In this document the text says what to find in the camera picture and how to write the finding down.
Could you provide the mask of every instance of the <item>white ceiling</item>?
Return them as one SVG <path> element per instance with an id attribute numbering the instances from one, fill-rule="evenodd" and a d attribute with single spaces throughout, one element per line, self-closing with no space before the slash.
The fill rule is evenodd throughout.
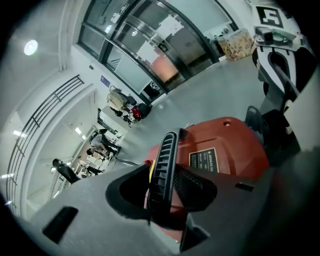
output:
<path id="1" fill-rule="evenodd" d="M 0 129 L 24 98 L 59 70 L 59 27 L 66 0 L 43 1 L 14 31 L 0 64 Z M 24 54 L 29 40 L 37 51 Z"/>

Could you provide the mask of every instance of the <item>window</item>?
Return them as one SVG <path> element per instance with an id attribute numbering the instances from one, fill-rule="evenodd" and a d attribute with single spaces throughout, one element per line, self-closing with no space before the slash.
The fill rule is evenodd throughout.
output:
<path id="1" fill-rule="evenodd" d="M 138 94 L 152 81 L 133 60 L 114 46 L 108 56 L 107 65 Z"/>
<path id="2" fill-rule="evenodd" d="M 126 3 L 127 0 L 96 0 L 85 22 L 108 34 L 118 21 L 117 14 Z"/>
<path id="3" fill-rule="evenodd" d="M 81 130 L 80 130 L 78 127 L 75 128 L 74 130 L 75 130 L 75 132 L 76 132 L 77 134 L 79 134 L 79 135 L 81 134 Z"/>
<path id="4" fill-rule="evenodd" d="M 17 130 L 13 131 L 13 134 L 14 134 L 14 135 L 21 136 L 22 138 L 27 137 L 27 135 L 26 135 L 25 133 L 21 133 L 20 131 L 17 131 Z"/>
<path id="5" fill-rule="evenodd" d="M 94 53 L 95 57 L 98 58 L 102 45 L 105 41 L 105 37 L 97 32 L 94 32 L 86 26 L 82 26 L 82 32 L 79 41 L 88 47 L 92 53 Z"/>

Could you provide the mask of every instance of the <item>white wall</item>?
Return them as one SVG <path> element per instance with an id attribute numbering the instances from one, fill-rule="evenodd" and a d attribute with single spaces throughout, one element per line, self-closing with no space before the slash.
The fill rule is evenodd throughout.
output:
<path id="1" fill-rule="evenodd" d="M 48 201 L 52 183 L 56 181 L 56 171 L 51 172 L 53 159 L 58 158 L 65 163 L 73 159 L 84 142 L 81 136 L 89 136 L 95 124 L 93 101 L 94 93 L 79 101 L 63 116 L 45 141 L 33 167 L 27 190 L 27 200 L 34 206 L 33 209 L 27 208 L 27 218 Z M 76 127 L 82 131 L 81 135 L 75 132 Z"/>
<path id="2" fill-rule="evenodd" d="M 45 83 L 37 87 L 17 109 L 21 121 L 25 124 L 40 104 L 52 94 L 58 87 L 62 86 L 69 79 L 78 75 L 71 68 L 63 72 L 57 72 L 48 78 Z"/>
<path id="3" fill-rule="evenodd" d="M 43 183 L 37 182 L 37 180 L 33 181 L 33 177 L 41 179 L 41 176 L 34 176 L 36 175 L 34 173 L 34 168 L 37 166 L 37 163 L 42 162 L 41 155 L 43 154 L 43 162 L 46 162 L 46 160 L 52 160 L 52 155 L 53 152 L 47 149 L 46 142 L 52 136 L 56 126 L 61 122 L 61 120 L 64 119 L 64 117 L 70 112 L 72 109 L 77 109 L 77 104 L 81 102 L 83 99 L 88 97 L 88 95 L 93 95 L 95 91 L 95 88 L 93 87 L 92 84 L 84 84 L 81 88 L 78 88 L 74 93 L 69 94 L 64 101 L 62 101 L 64 104 L 61 104 L 60 108 L 53 109 L 52 112 L 49 113 L 48 117 L 45 119 L 44 124 L 37 130 L 36 134 L 34 135 L 34 139 L 31 141 L 29 147 L 27 148 L 27 151 L 25 155 L 27 157 L 24 157 L 21 163 L 21 169 L 24 171 L 21 175 L 17 177 L 17 183 L 19 186 L 17 187 L 17 192 L 16 192 L 16 197 L 15 197 L 15 202 L 18 207 L 18 214 L 21 212 L 21 216 L 23 218 L 27 217 L 27 197 L 28 197 L 28 191 L 30 183 L 35 182 L 35 184 L 41 184 L 44 186 Z M 77 145 L 74 145 L 73 142 L 67 144 L 67 146 L 62 146 L 63 143 L 68 143 L 65 137 L 61 137 L 63 141 L 60 141 L 59 145 L 59 137 L 58 138 L 53 138 L 53 145 L 55 145 L 55 148 L 57 149 L 56 154 L 62 154 L 61 157 L 64 155 L 67 155 L 66 152 L 64 152 L 64 149 L 68 149 L 70 147 L 73 147 L 71 151 L 75 151 L 76 148 L 80 144 L 80 138 L 76 139 L 76 141 L 79 141 Z M 50 189 L 50 185 L 46 186 L 45 196 L 40 196 L 41 200 L 43 198 L 48 198 L 48 192 L 47 190 Z"/>
<path id="4" fill-rule="evenodd" d="M 0 134 L 0 175 L 6 174 L 12 150 L 18 139 L 14 131 L 20 132 L 24 127 L 17 112 L 14 112 L 7 122 L 6 129 Z"/>
<path id="5" fill-rule="evenodd" d="M 72 69 L 81 75 L 82 79 L 88 83 L 92 83 L 96 88 L 97 91 L 94 98 L 96 109 L 100 108 L 103 110 L 107 106 L 107 96 L 110 90 L 110 88 L 101 82 L 101 76 L 104 76 L 107 80 L 109 80 L 111 85 L 121 89 L 124 94 L 131 95 L 138 103 L 142 103 L 142 100 L 137 97 L 124 83 L 122 83 L 105 66 L 95 60 L 79 45 L 73 45 L 71 47 L 70 64 Z M 113 120 L 113 122 L 116 122 L 122 127 L 124 134 L 126 133 L 126 131 L 129 129 L 128 123 L 117 117 L 113 112 L 107 112 L 105 114 L 107 114 L 110 119 Z"/>
<path id="6" fill-rule="evenodd" d="M 16 28 L 0 63 L 0 130 L 26 96 L 59 70 L 59 27 L 66 0 L 43 1 Z M 25 44 L 38 49 L 24 54 Z"/>
<path id="7" fill-rule="evenodd" d="M 245 28 L 249 31 L 250 35 L 253 36 L 253 14 L 252 8 L 245 0 L 218 0 L 225 10 L 233 18 L 237 26 L 242 29 Z"/>

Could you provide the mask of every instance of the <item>metal railing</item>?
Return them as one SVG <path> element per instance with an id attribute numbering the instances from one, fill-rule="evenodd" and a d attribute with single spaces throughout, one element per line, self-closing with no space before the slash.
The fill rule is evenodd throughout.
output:
<path id="1" fill-rule="evenodd" d="M 76 75 L 71 78 L 53 93 L 47 97 L 42 104 L 36 109 L 32 114 L 30 119 L 26 122 L 26 125 L 21 131 L 21 135 L 17 138 L 16 143 L 13 147 L 7 174 L 10 176 L 6 181 L 6 199 L 11 201 L 13 208 L 12 212 L 17 215 L 17 206 L 16 202 L 16 189 L 17 189 L 17 180 L 19 174 L 23 174 L 21 171 L 21 163 L 23 158 L 26 157 L 26 150 L 35 135 L 36 131 L 41 127 L 43 121 L 46 119 L 48 114 L 59 104 L 62 100 L 74 91 L 79 86 L 83 85 L 84 82 L 80 79 L 80 75 Z"/>

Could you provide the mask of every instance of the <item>sign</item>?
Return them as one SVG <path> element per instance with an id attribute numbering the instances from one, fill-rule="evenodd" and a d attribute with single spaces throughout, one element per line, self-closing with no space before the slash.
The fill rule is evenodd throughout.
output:
<path id="1" fill-rule="evenodd" d="M 128 9 L 130 4 L 126 3 L 124 6 L 122 6 L 121 10 L 119 11 L 119 14 L 122 15 L 125 13 L 126 9 Z"/>
<path id="2" fill-rule="evenodd" d="M 114 13 L 113 17 L 111 18 L 111 21 L 116 24 L 118 22 L 118 20 L 120 19 L 120 17 L 125 13 L 126 9 L 128 9 L 128 7 L 130 6 L 130 4 L 126 3 L 124 6 L 121 7 L 120 11 L 118 13 Z"/>
<path id="3" fill-rule="evenodd" d="M 156 30 L 156 33 L 165 40 L 169 36 L 174 36 L 177 32 L 182 30 L 184 26 L 180 21 L 176 20 L 171 15 L 168 15 L 161 23 L 160 26 Z"/>
<path id="4" fill-rule="evenodd" d="M 104 83 L 106 87 L 110 87 L 110 82 L 102 75 L 100 81 Z"/>
<path id="5" fill-rule="evenodd" d="M 209 148 L 189 154 L 189 166 L 203 169 L 212 173 L 219 172 L 216 149 Z"/>
<path id="6" fill-rule="evenodd" d="M 155 48 L 147 41 L 143 43 L 140 49 L 136 52 L 136 55 L 138 55 L 144 62 L 150 62 L 150 64 L 153 64 L 159 57 L 159 54 L 156 53 Z"/>
<path id="7" fill-rule="evenodd" d="M 284 28 L 279 11 L 275 8 L 257 6 L 260 22 L 262 25 Z"/>

